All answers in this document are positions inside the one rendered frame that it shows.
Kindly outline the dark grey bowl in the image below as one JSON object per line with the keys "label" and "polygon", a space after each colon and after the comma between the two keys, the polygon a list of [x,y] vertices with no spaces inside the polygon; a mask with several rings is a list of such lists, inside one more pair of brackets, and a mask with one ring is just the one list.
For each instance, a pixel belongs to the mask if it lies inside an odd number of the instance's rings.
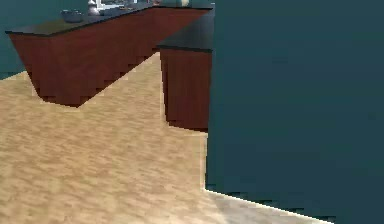
{"label": "dark grey bowl", "polygon": [[62,10],[60,14],[67,23],[79,23],[83,21],[83,14],[79,10]]}

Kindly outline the white window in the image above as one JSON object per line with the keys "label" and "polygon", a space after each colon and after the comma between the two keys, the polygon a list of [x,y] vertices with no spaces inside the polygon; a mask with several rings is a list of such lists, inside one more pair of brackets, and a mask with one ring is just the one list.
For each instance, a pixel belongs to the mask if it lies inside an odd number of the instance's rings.
{"label": "white window", "polygon": [[106,10],[120,6],[130,6],[136,4],[138,0],[95,0],[99,10]]}

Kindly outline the red-brown kitchen counter cabinet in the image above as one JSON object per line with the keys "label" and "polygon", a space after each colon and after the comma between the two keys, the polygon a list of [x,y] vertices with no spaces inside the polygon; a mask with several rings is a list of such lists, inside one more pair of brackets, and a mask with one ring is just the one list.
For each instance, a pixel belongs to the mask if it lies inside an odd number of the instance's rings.
{"label": "red-brown kitchen counter cabinet", "polygon": [[80,23],[7,30],[39,97],[79,107],[154,53],[160,55],[167,122],[206,131],[215,7],[138,3]]}

